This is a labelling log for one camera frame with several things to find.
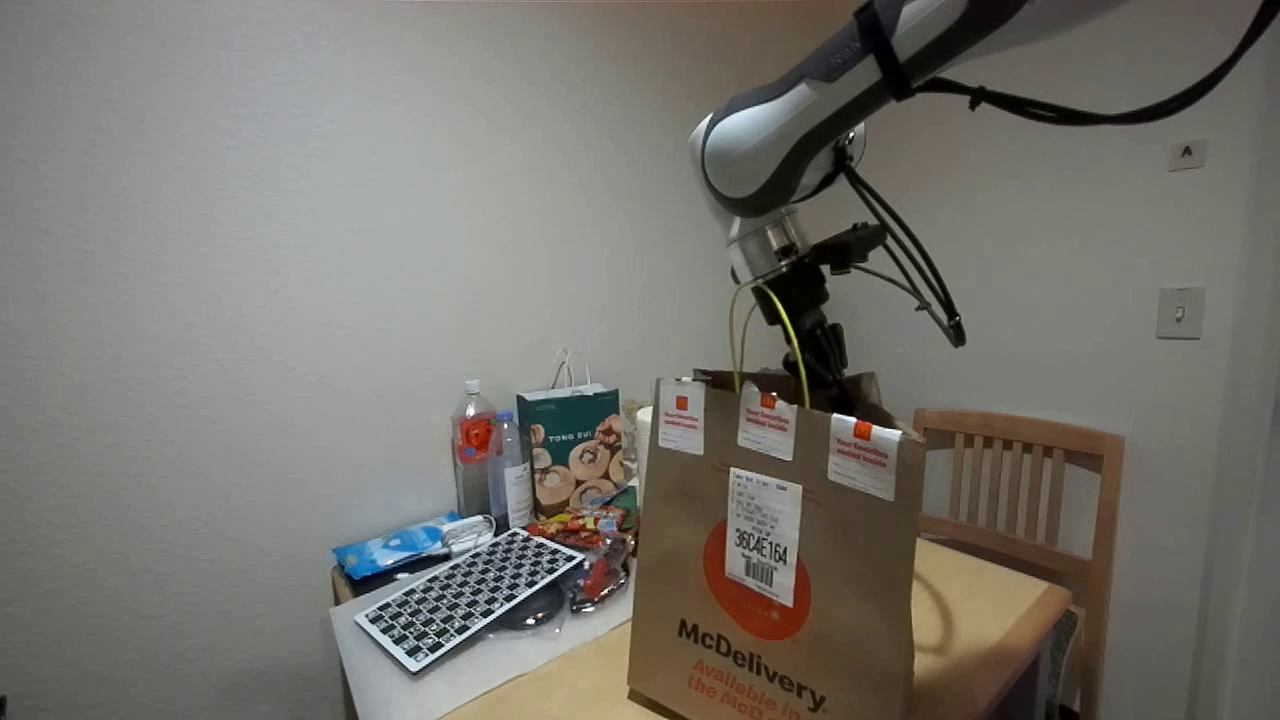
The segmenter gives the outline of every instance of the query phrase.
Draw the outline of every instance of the plastic bottle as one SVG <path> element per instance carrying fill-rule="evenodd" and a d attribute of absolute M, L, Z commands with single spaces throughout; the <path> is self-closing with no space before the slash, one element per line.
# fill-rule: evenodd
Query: plastic bottle
<path fill-rule="evenodd" d="M 491 470 L 487 506 L 491 506 L 491 527 L 523 527 L 532 520 L 532 483 L 528 483 L 528 460 L 520 441 L 520 421 L 512 409 L 498 412 L 501 425 L 501 460 Z"/>
<path fill-rule="evenodd" d="M 487 516 L 498 412 L 482 392 L 482 379 L 468 379 L 465 392 L 468 395 L 451 412 L 451 495 L 455 495 L 455 514 Z"/>

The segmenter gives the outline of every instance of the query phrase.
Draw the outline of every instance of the mcdonald's bag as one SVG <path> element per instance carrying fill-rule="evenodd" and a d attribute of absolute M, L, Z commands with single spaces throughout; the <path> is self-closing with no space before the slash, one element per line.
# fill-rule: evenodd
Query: mcdonald's bag
<path fill-rule="evenodd" d="M 634 697 L 694 720 L 907 718 L 920 472 L 913 433 L 659 386 Z"/>

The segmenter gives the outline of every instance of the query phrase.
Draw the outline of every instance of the wooden chair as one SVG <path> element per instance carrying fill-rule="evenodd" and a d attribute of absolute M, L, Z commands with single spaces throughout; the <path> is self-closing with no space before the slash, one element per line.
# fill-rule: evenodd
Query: wooden chair
<path fill-rule="evenodd" d="M 920 409 L 915 433 L 927 457 L 949 454 L 949 514 L 924 514 L 920 538 L 990 558 L 1027 578 L 1066 584 L 1079 608 L 1079 632 L 1068 655 L 1066 700 L 1079 697 L 1079 718 L 1099 713 L 1109 600 L 1112 600 L 1112 554 L 1119 516 L 1123 441 L 1112 433 L 968 412 L 968 409 Z M 1066 549 L 1066 527 L 1079 527 L 1066 516 L 1068 483 L 1091 480 L 1091 532 L 1083 554 Z"/>

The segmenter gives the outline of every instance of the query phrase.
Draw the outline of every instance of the blue package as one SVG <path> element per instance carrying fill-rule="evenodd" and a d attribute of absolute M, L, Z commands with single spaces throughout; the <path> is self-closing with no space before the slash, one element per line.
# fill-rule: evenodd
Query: blue package
<path fill-rule="evenodd" d="M 335 570 L 344 570 L 347 580 L 368 580 L 381 572 L 393 572 L 401 566 L 426 560 L 426 558 L 449 558 L 443 527 L 465 520 L 461 514 L 443 514 L 422 526 L 393 527 L 384 538 L 368 538 L 355 545 L 333 549 Z"/>

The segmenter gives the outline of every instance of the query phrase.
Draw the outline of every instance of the light switch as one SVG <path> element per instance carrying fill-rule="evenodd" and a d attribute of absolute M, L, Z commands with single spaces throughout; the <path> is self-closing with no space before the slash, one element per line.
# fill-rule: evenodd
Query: light switch
<path fill-rule="evenodd" d="M 1204 289 L 1162 289 L 1158 336 L 1200 342 L 1204 333 Z"/>

